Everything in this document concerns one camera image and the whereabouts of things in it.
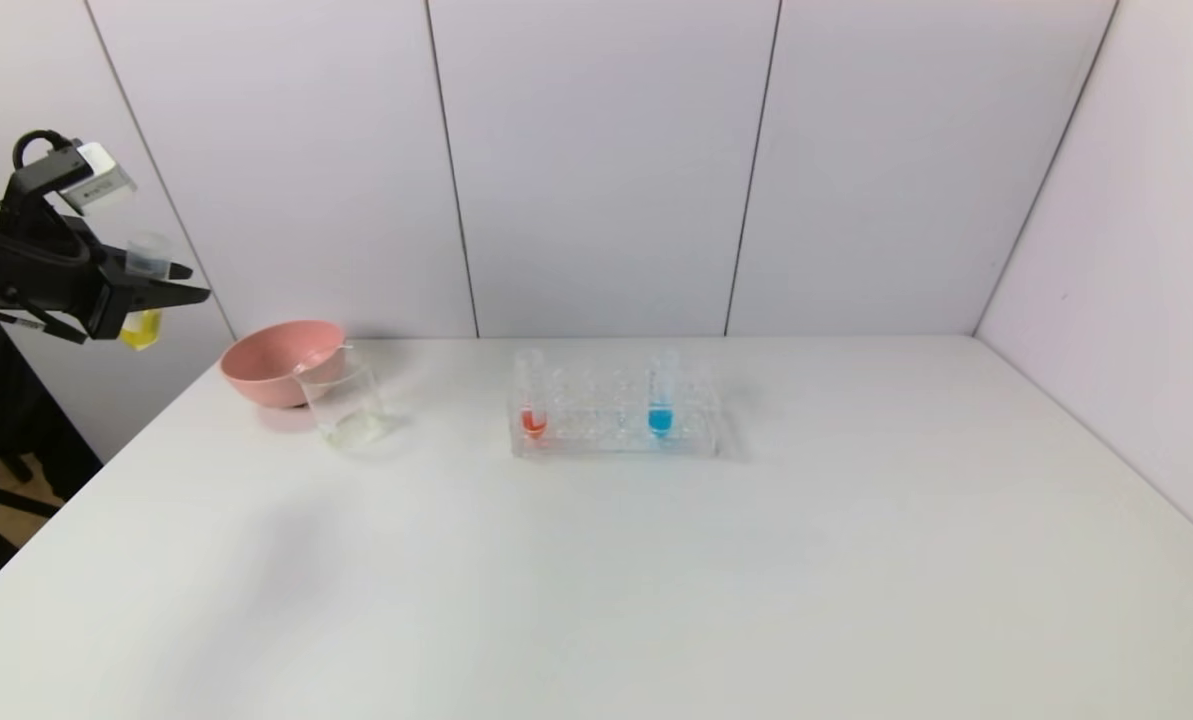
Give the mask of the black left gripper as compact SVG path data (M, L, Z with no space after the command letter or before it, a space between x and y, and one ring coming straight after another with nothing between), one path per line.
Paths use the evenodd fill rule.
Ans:
M129 314L203 304L212 291L162 246L101 246L84 219L57 217L16 241L0 232L0 323L66 341L119 337ZM128 283L131 292L119 283Z

